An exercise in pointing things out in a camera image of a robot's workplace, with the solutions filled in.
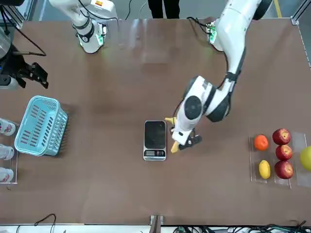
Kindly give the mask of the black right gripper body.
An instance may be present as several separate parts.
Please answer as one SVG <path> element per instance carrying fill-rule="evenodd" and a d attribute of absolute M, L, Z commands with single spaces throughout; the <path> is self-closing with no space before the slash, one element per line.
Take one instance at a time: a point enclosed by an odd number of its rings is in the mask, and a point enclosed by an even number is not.
<path fill-rule="evenodd" d="M 29 65 L 20 54 L 7 54 L 0 60 L 0 74 L 13 77 L 29 78 Z"/>

